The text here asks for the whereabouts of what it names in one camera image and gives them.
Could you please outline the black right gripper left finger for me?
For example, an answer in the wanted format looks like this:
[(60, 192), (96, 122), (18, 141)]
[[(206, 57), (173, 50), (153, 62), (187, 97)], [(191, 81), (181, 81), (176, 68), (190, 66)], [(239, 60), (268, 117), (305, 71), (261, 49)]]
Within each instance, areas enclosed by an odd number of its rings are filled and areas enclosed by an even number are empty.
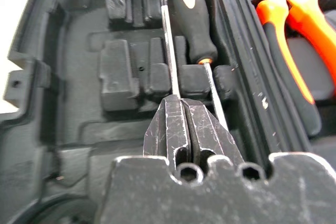
[(181, 163), (189, 161), (189, 131), (182, 100), (162, 99), (145, 135), (144, 156), (164, 156), (174, 173)]

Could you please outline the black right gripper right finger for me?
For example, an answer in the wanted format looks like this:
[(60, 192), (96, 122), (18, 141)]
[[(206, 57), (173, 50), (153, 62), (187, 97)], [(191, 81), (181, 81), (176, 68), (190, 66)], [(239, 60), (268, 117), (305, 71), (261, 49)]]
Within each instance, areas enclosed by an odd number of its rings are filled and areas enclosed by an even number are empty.
[(192, 160), (196, 165), (208, 168), (207, 160), (213, 155), (227, 156), (234, 166), (244, 162), (232, 135), (202, 102), (184, 99), (183, 107), (191, 138)]

